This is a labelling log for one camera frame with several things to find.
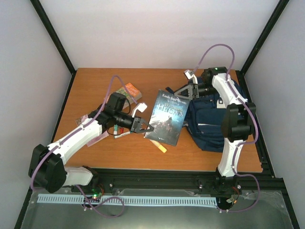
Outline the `dark blue Wuthering Heights book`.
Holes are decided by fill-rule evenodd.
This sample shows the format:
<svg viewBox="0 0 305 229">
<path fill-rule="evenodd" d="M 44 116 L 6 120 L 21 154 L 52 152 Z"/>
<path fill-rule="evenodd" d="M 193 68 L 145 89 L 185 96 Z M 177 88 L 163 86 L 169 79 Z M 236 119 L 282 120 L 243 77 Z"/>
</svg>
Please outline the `dark blue Wuthering Heights book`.
<svg viewBox="0 0 305 229">
<path fill-rule="evenodd" d="M 149 124 L 154 128 L 144 137 L 159 143 L 176 146 L 188 110 L 189 100 L 159 90 Z"/>
</svg>

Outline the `navy blue student backpack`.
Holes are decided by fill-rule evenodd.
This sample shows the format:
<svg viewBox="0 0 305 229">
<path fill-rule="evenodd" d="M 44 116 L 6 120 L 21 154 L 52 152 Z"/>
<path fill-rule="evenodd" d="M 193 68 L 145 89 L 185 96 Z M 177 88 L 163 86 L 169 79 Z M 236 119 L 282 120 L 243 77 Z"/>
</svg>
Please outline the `navy blue student backpack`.
<svg viewBox="0 0 305 229">
<path fill-rule="evenodd" d="M 183 125 L 201 150 L 221 153 L 224 148 L 221 133 L 224 115 L 222 98 L 214 93 L 190 101 Z"/>
</svg>

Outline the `orange green paperback book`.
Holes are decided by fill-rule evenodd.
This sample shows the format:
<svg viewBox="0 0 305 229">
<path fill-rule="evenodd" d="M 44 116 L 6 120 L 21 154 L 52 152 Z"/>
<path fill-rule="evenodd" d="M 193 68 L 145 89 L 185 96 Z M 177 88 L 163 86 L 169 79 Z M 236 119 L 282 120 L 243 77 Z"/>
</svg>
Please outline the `orange green paperback book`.
<svg viewBox="0 0 305 229">
<path fill-rule="evenodd" d="M 127 83 L 125 86 L 117 89 L 116 92 L 125 95 L 127 98 L 123 109 L 128 107 L 129 104 L 138 102 L 138 100 L 142 98 L 142 93 L 131 83 Z"/>
</svg>

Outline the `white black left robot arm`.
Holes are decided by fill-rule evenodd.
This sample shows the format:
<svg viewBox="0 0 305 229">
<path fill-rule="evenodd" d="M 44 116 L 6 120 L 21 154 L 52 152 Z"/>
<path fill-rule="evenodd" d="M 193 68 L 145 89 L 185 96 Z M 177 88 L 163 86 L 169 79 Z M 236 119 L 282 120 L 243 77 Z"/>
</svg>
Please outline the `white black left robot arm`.
<svg viewBox="0 0 305 229">
<path fill-rule="evenodd" d="M 89 192 L 96 191 L 99 180 L 88 168 L 66 167 L 66 163 L 83 146 L 115 125 L 132 133 L 142 134 L 154 130 L 148 122 L 136 115 L 136 112 L 144 112 L 147 105 L 139 103 L 128 114 L 122 111 L 126 100 L 125 95 L 112 93 L 106 103 L 89 113 L 69 134 L 48 146 L 37 145 L 29 168 L 31 188 L 34 189 L 37 184 L 49 193 L 54 193 L 64 186 L 81 185 Z"/>
</svg>

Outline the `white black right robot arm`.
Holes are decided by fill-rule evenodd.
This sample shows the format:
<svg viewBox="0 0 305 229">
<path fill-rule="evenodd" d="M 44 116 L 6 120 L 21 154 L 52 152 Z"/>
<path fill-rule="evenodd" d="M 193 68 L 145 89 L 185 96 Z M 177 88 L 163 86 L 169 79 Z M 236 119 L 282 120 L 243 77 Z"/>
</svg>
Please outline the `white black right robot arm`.
<svg viewBox="0 0 305 229">
<path fill-rule="evenodd" d="M 225 114 L 221 124 L 224 148 L 221 161 L 215 172 L 213 187 L 216 192 L 224 193 L 236 185 L 237 165 L 244 145 L 250 135 L 258 137 L 255 121 L 256 106 L 239 93 L 225 67 L 204 70 L 202 83 L 198 82 L 195 71 L 184 71 L 185 77 L 192 81 L 174 92 L 174 95 L 186 99 L 198 99 L 215 92 L 221 97 Z"/>
</svg>

